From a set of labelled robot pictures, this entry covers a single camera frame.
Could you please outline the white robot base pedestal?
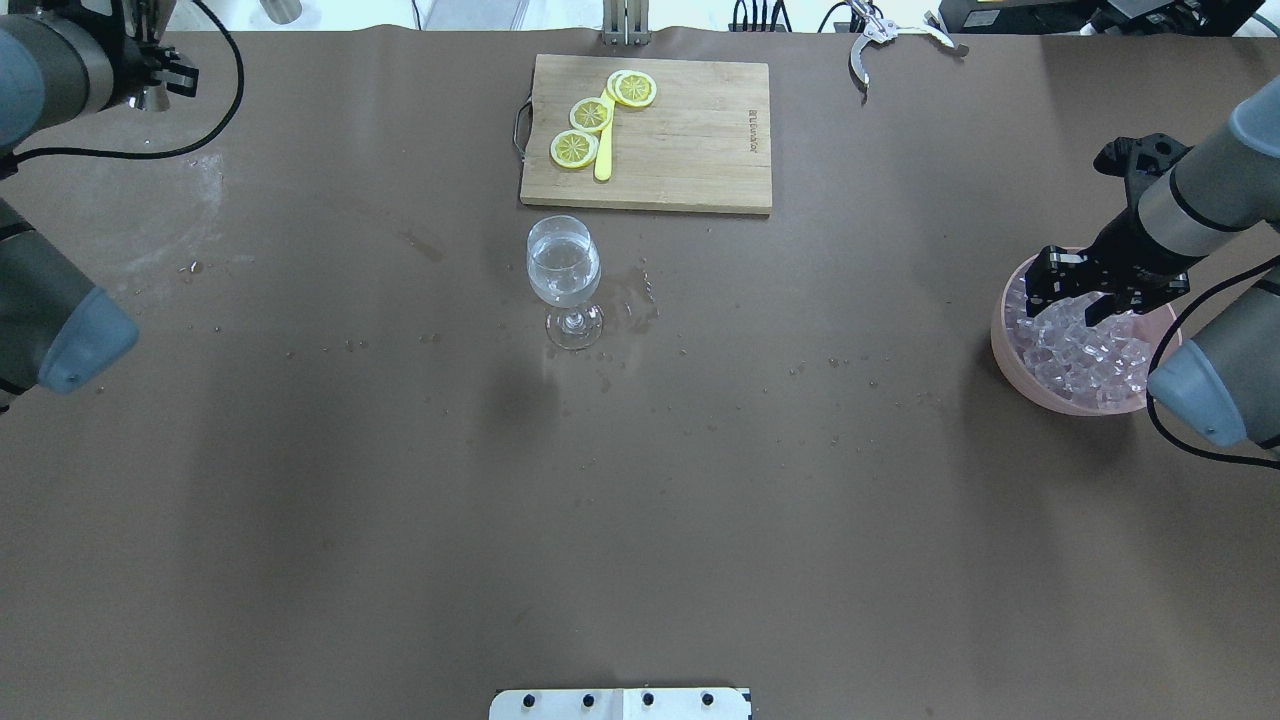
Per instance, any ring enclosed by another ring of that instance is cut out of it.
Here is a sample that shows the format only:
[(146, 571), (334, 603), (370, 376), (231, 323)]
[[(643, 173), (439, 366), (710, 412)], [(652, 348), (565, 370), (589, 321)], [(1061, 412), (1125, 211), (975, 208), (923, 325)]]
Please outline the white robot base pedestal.
[(753, 719), (750, 691), (732, 687), (508, 689), (489, 719)]

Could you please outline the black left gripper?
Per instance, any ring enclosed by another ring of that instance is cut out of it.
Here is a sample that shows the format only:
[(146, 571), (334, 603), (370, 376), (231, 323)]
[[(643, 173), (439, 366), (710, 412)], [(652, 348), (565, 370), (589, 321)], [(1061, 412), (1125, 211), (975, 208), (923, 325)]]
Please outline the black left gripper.
[(198, 68), (187, 60), (164, 60), (163, 36), (174, 1), (110, 1), (101, 41), (111, 63), (113, 101), (127, 101), (147, 86), (163, 86), (182, 97), (196, 97)]

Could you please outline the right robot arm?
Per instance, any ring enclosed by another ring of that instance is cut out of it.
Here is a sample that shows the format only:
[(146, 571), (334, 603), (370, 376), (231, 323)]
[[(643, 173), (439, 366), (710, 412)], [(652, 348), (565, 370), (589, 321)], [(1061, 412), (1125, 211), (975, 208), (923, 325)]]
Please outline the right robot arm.
[[(1088, 293), (1091, 325), (1146, 315), (1190, 292), (1190, 269), (1257, 225), (1277, 227), (1279, 82), (1240, 101), (1202, 142), (1120, 136), (1093, 168), (1124, 183), (1125, 208), (1082, 250), (1030, 259), (1030, 316)], [(1277, 468), (1277, 259), (1220, 281), (1161, 336), (1146, 411), (1176, 448), (1216, 462)]]

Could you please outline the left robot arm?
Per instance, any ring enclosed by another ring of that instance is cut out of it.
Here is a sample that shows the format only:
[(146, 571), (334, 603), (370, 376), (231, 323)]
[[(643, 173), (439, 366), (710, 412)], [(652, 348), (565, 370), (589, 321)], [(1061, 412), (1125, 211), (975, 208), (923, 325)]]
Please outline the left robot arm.
[[(88, 149), (36, 149), (38, 135), (123, 106), (189, 96), (198, 72), (165, 38), (173, 1), (18, 1), (3, 8), (3, 183), (37, 158), (90, 158)], [(3, 411), (41, 389), (72, 395), (138, 342), (113, 295), (3, 199)]]

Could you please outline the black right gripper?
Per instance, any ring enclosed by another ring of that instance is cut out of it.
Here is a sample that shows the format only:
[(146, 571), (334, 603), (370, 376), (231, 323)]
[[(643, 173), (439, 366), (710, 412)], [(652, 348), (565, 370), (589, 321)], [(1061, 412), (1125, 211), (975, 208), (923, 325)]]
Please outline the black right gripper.
[(1083, 315), (1094, 328), (1129, 313), (1146, 315), (1190, 292), (1193, 259), (1158, 245), (1135, 210), (1116, 215), (1083, 250), (1044, 246), (1023, 273), (1024, 309), (1036, 319), (1051, 305), (1092, 292), (1102, 295)]

